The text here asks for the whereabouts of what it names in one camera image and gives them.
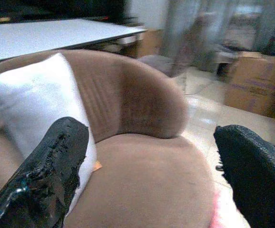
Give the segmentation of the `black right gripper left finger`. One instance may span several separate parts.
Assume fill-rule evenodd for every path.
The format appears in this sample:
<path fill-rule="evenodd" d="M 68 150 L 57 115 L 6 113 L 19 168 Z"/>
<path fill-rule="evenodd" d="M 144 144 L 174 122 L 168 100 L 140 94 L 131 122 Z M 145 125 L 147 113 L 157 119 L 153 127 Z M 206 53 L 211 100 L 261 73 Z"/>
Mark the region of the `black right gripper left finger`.
<path fill-rule="evenodd" d="M 83 123 L 56 120 L 0 190 L 0 228 L 63 228 L 82 184 L 88 142 Z"/>

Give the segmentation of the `brown velvet sofa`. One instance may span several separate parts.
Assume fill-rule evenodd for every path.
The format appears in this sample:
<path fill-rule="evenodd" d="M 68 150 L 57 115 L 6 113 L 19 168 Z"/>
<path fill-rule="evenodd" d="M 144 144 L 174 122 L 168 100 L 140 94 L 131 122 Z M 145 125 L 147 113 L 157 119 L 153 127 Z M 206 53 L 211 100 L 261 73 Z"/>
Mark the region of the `brown velvet sofa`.
<path fill-rule="evenodd" d="M 182 136 L 188 104 L 174 81 L 93 50 L 23 55 L 0 62 L 0 74 L 57 53 L 74 74 L 97 157 L 63 228 L 209 228 L 214 184 L 204 156 Z"/>

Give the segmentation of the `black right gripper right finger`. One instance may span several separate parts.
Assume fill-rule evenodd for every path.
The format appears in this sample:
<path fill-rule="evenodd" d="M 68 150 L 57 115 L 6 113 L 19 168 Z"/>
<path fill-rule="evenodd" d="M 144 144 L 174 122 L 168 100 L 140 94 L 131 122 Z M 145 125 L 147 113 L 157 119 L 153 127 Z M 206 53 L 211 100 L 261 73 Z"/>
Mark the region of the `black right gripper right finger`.
<path fill-rule="evenodd" d="M 217 126 L 223 177 L 251 228 L 275 228 L 275 145 L 241 125 Z"/>

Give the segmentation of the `white table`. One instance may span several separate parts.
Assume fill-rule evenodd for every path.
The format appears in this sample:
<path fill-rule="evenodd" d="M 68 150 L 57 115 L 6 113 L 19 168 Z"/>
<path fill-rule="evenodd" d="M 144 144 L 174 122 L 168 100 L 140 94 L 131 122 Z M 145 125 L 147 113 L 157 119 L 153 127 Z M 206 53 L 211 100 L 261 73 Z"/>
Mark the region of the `white table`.
<path fill-rule="evenodd" d="M 146 30 L 86 19 L 0 24 L 0 62 L 55 49 L 75 49 Z"/>

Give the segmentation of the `white pillow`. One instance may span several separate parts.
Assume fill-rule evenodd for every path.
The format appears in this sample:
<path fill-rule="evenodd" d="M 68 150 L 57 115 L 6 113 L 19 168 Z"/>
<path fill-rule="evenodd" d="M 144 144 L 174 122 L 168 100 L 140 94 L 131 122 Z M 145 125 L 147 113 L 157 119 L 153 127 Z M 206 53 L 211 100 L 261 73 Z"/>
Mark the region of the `white pillow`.
<path fill-rule="evenodd" d="M 76 206 L 96 163 L 96 148 L 66 58 L 0 74 L 0 187 L 28 159 L 59 173 L 66 213 Z"/>

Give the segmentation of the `brown cardboard box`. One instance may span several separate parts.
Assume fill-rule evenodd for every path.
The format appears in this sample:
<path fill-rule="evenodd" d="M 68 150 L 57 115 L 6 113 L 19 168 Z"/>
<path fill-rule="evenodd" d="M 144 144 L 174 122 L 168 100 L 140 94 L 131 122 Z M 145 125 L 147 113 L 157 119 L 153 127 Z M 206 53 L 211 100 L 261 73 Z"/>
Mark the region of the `brown cardboard box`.
<path fill-rule="evenodd" d="M 275 57 L 240 52 L 228 72 L 225 105 L 275 118 Z"/>

